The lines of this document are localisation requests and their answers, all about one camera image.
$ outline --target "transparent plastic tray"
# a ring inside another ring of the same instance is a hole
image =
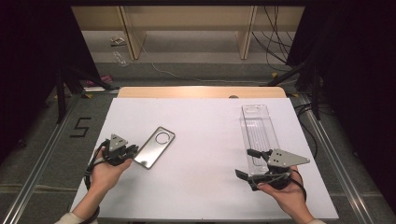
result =
[[[242,105],[240,123],[245,149],[269,151],[279,148],[266,105]],[[253,158],[247,154],[247,163],[250,175],[264,175],[268,171],[263,158]]]

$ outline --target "sleeve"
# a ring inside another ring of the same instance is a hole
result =
[[[326,223],[323,221],[320,221],[319,219],[314,219],[314,220],[308,222],[307,224],[326,224]]]
[[[61,217],[61,219],[59,219],[59,221],[55,222],[55,224],[78,224],[82,221],[84,221],[84,220],[70,212],[70,213],[64,214]],[[98,224],[98,221],[95,220],[91,224]]]

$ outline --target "silver phone-shaped object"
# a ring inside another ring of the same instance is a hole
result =
[[[150,169],[160,158],[166,148],[171,144],[175,134],[159,127],[142,146],[137,156],[134,158],[142,166]]]

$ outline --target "white paper surface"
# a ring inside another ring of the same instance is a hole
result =
[[[101,203],[99,217],[156,221],[290,219],[276,201],[235,176],[248,171],[242,105],[267,105],[280,148],[307,157],[299,171],[316,218],[338,218],[289,99],[116,98],[97,147],[112,133],[143,146],[159,127],[176,138],[147,170],[137,162]],[[85,195],[83,182],[73,207]]]

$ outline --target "human hand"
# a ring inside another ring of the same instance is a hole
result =
[[[292,170],[298,171],[297,166],[291,166]],[[291,172],[290,177],[303,184],[303,180],[296,172]],[[259,183],[257,188],[274,197],[280,208],[297,223],[308,223],[315,218],[306,206],[303,190],[295,183],[290,182],[284,189],[274,189],[269,184]]]
[[[104,150],[104,147],[100,149],[96,159],[103,157],[102,153]],[[101,189],[104,191],[109,191],[114,188],[119,181],[121,174],[131,166],[131,163],[132,159],[128,159],[118,166],[110,165],[107,162],[95,165],[92,171],[91,188]]]

